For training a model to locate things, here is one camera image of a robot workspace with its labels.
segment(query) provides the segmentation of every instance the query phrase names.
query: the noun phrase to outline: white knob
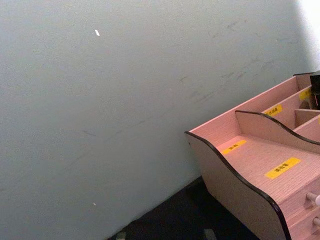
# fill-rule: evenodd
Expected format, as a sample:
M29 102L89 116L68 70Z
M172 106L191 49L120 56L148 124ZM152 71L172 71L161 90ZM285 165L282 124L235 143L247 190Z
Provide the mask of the white knob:
M306 198L309 199L310 201L315 202L317 206L320 206L320 195L315 195L311 192L308 192L306 194Z
M314 224L314 225L317 225L318 227L320 227L320 219L319 219L318 217L315 217L315 218L313 219L313 224Z

